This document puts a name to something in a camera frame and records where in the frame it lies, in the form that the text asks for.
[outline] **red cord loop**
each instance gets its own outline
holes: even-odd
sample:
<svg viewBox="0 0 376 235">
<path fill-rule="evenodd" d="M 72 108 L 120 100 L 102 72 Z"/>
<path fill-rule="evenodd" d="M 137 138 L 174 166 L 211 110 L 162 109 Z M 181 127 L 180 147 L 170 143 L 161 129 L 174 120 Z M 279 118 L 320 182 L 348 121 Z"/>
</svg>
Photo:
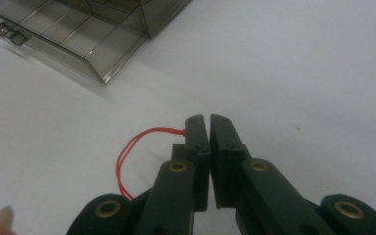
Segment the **red cord loop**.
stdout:
<svg viewBox="0 0 376 235">
<path fill-rule="evenodd" d="M 117 184 L 118 190 L 120 193 L 127 197 L 128 199 L 132 200 L 133 196 L 124 188 L 123 183 L 121 182 L 121 167 L 123 166 L 124 160 L 129 155 L 130 151 L 133 149 L 135 144 L 145 135 L 150 134 L 152 132 L 162 132 L 162 133 L 169 133 L 174 135 L 182 135 L 185 137 L 185 129 L 174 129 L 174 128 L 167 128 L 167 127 L 155 127 L 139 133 L 135 137 L 133 137 L 124 147 L 124 149 L 120 152 L 117 158 L 116 163 L 116 176 L 117 176 Z"/>
</svg>

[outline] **red wire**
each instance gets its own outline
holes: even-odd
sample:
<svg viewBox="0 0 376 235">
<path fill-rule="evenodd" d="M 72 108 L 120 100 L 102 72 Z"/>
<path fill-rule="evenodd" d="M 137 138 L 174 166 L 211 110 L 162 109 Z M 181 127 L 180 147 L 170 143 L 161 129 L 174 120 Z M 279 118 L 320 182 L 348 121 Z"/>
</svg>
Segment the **red wire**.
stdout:
<svg viewBox="0 0 376 235">
<path fill-rule="evenodd" d="M 185 129 L 174 129 L 174 128 L 167 128 L 167 127 L 155 127 L 148 130 L 145 130 L 139 134 L 137 134 L 135 137 L 133 137 L 124 147 L 124 149 L 120 152 L 117 158 L 116 163 L 116 177 L 117 177 L 117 185 L 120 193 L 129 198 L 130 200 L 133 199 L 133 196 L 127 192 L 127 190 L 124 188 L 123 183 L 121 182 L 121 167 L 123 166 L 124 160 L 129 155 L 130 151 L 133 149 L 135 144 L 145 135 L 150 134 L 152 132 L 162 132 L 162 133 L 169 133 L 174 135 L 182 135 L 185 137 Z"/>
</svg>

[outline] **white surface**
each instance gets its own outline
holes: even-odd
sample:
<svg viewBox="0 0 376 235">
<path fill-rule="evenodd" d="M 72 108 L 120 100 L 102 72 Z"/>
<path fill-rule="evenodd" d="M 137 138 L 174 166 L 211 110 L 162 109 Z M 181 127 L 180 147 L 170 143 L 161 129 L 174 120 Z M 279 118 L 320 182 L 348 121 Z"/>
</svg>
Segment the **white surface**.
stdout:
<svg viewBox="0 0 376 235">
<path fill-rule="evenodd" d="M 0 39 L 0 209 L 14 208 L 20 235 L 65 234 L 118 191 L 133 135 L 195 114 L 231 118 L 304 197 L 343 193 L 376 210 L 376 1 L 194 0 L 108 86 L 14 50 Z M 130 192 L 152 186 L 172 143 L 183 139 L 137 145 Z M 195 234 L 238 234 L 233 211 L 211 200 Z"/>
</svg>

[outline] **red string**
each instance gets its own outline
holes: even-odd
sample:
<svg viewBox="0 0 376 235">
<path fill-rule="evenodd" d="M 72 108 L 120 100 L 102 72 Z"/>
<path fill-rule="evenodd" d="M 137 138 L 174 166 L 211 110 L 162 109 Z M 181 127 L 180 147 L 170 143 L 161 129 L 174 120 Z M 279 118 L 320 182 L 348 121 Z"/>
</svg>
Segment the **red string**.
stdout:
<svg viewBox="0 0 376 235">
<path fill-rule="evenodd" d="M 173 128 L 167 128 L 167 127 L 155 127 L 148 130 L 143 131 L 142 133 L 139 133 L 135 137 L 133 137 L 124 147 L 124 149 L 120 152 L 117 158 L 116 163 L 116 177 L 117 177 L 117 184 L 118 184 L 118 190 L 120 193 L 127 197 L 128 199 L 132 200 L 133 196 L 124 188 L 123 183 L 121 182 L 121 167 L 123 166 L 124 160 L 129 155 L 130 151 L 133 149 L 135 144 L 145 135 L 150 134 L 152 132 L 163 132 L 163 133 L 169 133 L 174 135 L 182 135 L 185 137 L 185 130 L 182 129 L 173 129 Z"/>
</svg>

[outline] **round brass pivot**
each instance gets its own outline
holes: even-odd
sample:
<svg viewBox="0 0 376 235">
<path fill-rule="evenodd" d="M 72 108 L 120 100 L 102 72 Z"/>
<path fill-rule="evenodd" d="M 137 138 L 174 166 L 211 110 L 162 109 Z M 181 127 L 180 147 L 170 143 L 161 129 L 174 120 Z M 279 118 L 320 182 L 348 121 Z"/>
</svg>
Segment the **round brass pivot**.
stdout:
<svg viewBox="0 0 376 235">
<path fill-rule="evenodd" d="M 175 172 L 185 171 L 188 168 L 187 164 L 185 163 L 172 163 L 169 167 L 170 170 Z"/>
<path fill-rule="evenodd" d="M 101 218 L 107 218 L 117 214 L 118 211 L 120 211 L 120 202 L 116 200 L 106 200 L 105 202 L 97 205 L 94 213 Z"/>
<path fill-rule="evenodd" d="M 268 170 L 267 164 L 265 164 L 263 162 L 258 162 L 258 161 L 251 162 L 250 167 L 253 170 L 257 170 L 257 171 L 267 171 Z"/>
<path fill-rule="evenodd" d="M 346 217 L 353 219 L 362 219 L 365 217 L 364 211 L 350 202 L 338 201 L 335 203 L 335 209 Z"/>
</svg>

